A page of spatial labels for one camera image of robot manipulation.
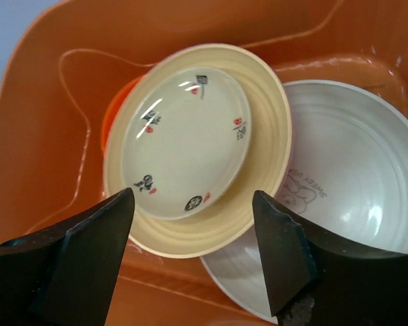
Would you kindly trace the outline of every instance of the light blue background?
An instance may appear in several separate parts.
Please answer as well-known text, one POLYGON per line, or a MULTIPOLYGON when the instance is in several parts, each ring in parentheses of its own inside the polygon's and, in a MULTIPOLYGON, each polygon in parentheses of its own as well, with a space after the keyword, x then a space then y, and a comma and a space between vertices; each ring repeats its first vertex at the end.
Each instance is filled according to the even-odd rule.
POLYGON ((0 0, 0 83, 18 40, 34 19, 59 0, 0 0))

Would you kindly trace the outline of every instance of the cartoon drawing on plate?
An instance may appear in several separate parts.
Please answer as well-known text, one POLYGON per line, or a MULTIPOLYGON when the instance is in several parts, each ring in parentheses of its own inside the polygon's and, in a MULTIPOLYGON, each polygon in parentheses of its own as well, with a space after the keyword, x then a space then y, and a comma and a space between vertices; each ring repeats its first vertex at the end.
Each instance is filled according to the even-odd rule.
POLYGON ((307 210, 307 205, 316 199, 316 192, 301 185, 292 176, 288 175, 286 183, 278 194, 278 200, 296 214, 307 210))

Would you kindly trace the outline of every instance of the orange bin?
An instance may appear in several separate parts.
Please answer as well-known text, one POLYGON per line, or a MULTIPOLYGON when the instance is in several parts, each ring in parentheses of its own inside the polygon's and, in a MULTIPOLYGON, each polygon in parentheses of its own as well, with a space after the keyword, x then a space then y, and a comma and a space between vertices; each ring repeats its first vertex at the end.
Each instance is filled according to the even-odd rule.
MULTIPOLYGON (((209 42, 247 48, 283 82, 360 86, 408 117, 408 0, 65 1, 26 32, 0 89, 0 243, 98 203, 111 99, 165 56, 209 42)), ((106 325, 267 323, 199 259, 130 243, 106 325)))

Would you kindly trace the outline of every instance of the orange plastic container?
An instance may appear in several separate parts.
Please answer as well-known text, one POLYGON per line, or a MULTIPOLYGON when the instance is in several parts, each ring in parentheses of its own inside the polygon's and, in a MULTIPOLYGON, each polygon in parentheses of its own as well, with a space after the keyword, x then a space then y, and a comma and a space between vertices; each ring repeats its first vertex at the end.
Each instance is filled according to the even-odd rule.
MULTIPOLYGON (((101 123, 115 94, 198 43, 243 46, 283 82, 333 79, 408 117, 408 0, 73 0, 34 22, 0 89, 0 243, 103 197, 101 123)), ((130 244, 107 325, 267 325, 199 259, 130 244)))

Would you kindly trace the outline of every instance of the cream plate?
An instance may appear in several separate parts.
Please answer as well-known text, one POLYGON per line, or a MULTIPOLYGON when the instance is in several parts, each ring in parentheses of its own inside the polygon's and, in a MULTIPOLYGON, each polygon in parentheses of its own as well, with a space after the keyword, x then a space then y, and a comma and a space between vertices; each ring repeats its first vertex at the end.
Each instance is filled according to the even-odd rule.
MULTIPOLYGON (((277 199, 341 236, 408 253, 408 120, 351 85, 297 81, 285 87, 299 132, 277 199)), ((254 228, 202 260, 233 301, 276 322, 254 228)))
MULTIPOLYGON (((178 71, 197 67, 222 69, 239 82, 251 107, 251 144, 233 184, 205 210, 187 219, 164 221, 137 207, 131 240, 142 249, 163 257, 198 257, 227 245, 246 232, 254 222, 251 206, 254 191, 262 189, 268 194, 277 193, 286 176, 292 148, 292 118, 288 101, 272 68, 251 52, 236 46, 195 46, 157 64, 136 85, 133 95, 125 100, 107 140, 103 166, 107 196, 126 187, 120 171, 122 148, 136 108, 161 82, 178 71)), ((159 126, 154 126, 153 134, 157 132, 156 127, 159 126)))
POLYGON ((142 211, 181 219, 226 191, 250 139, 250 106, 236 79, 216 68, 186 69, 137 108, 124 140, 122 177, 142 211))

